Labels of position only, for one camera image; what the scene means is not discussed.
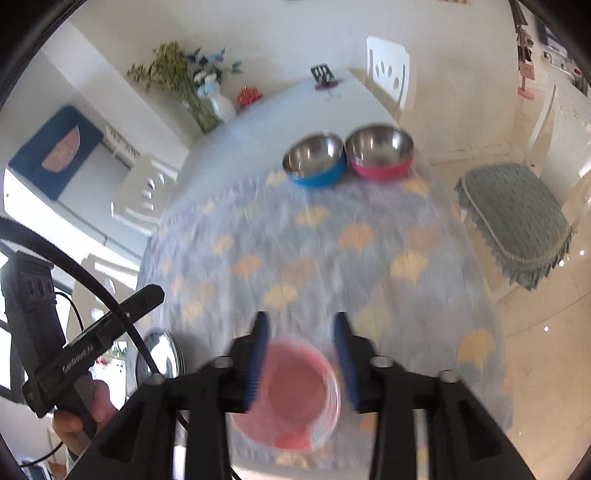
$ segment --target chair back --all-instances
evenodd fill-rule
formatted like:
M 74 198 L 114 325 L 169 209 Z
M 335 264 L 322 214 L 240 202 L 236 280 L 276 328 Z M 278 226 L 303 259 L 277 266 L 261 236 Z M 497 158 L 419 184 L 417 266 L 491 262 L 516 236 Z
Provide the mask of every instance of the chair back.
M 554 75 L 551 79 L 554 126 L 540 179 L 562 207 L 591 170 L 591 100 L 565 77 Z
M 151 155 L 142 155 L 115 194 L 111 212 L 117 220 L 152 235 L 174 190 L 170 171 Z
M 368 37 L 367 49 L 368 79 L 392 97 L 400 111 L 412 109 L 416 75 L 413 74 L 410 55 L 404 46 Z
M 104 270 L 114 270 L 126 275 L 137 275 L 138 272 L 130 268 L 121 267 L 113 264 L 94 255 L 89 255 L 82 263 L 82 267 L 86 269 L 94 278 L 96 278 L 101 285 L 103 285 L 111 295 L 115 297 L 119 303 L 128 299 L 134 294 L 134 290 L 123 282 L 117 280 L 115 277 L 100 271 L 101 266 L 106 267 Z M 87 329 L 95 321 L 100 319 L 108 308 L 84 285 L 79 282 L 74 283 L 74 290 L 72 291 L 72 302 L 78 308 L 82 325 Z M 70 308 L 68 315 L 68 324 L 66 326 L 66 339 L 71 342 L 80 334 L 80 324 L 74 309 Z

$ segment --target white vase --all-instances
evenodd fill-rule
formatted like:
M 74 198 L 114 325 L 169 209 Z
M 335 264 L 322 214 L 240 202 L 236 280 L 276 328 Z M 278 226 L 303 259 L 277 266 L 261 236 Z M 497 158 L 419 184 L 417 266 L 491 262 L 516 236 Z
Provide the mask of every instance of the white vase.
M 211 93 L 209 101 L 212 103 L 213 113 L 224 123 L 229 122 L 236 116 L 236 110 L 232 102 L 224 97 L 221 93 Z

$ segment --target blue painting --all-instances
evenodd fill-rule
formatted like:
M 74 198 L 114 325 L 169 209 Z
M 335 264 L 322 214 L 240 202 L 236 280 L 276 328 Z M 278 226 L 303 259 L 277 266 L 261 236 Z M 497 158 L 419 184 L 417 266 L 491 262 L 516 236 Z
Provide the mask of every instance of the blue painting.
M 8 167 L 57 200 L 102 138 L 76 108 L 65 106 L 20 148 Z

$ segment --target white wall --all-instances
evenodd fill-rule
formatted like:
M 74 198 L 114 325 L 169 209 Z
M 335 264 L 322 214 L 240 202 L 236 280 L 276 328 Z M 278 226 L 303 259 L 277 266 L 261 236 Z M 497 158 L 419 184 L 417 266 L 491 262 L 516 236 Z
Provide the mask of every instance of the white wall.
M 100 115 L 77 94 L 47 58 L 36 55 L 0 111 L 0 193 L 4 212 L 4 170 L 19 148 L 65 104 L 74 105 L 95 125 Z
M 424 153 L 479 149 L 512 128 L 517 47 L 504 0 L 93 0 L 73 22 L 121 73 L 163 41 L 226 46 L 245 70 L 222 88 L 231 99 L 243 85 L 272 95 L 310 78 L 316 63 L 364 69 L 374 35 L 405 45 L 416 61 L 407 127 Z
M 14 456 L 37 459 L 53 450 L 58 441 L 53 434 L 53 444 L 49 443 L 50 427 L 48 417 L 38 419 L 28 406 L 0 397 L 0 432 Z M 64 450 L 56 453 L 60 463 L 66 461 Z
M 51 36 L 42 52 L 135 148 L 175 168 L 182 165 L 200 130 L 180 106 L 164 109 L 155 96 L 147 96 L 146 102 L 71 21 Z

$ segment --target pink plate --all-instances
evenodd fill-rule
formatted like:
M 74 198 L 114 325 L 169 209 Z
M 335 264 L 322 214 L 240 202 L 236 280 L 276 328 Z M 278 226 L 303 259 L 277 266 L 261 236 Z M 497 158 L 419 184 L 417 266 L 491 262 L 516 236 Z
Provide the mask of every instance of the pink plate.
M 335 429 L 340 395 L 322 354 L 299 339 L 268 344 L 259 391 L 249 413 L 232 414 L 251 440 L 286 452 L 314 451 Z

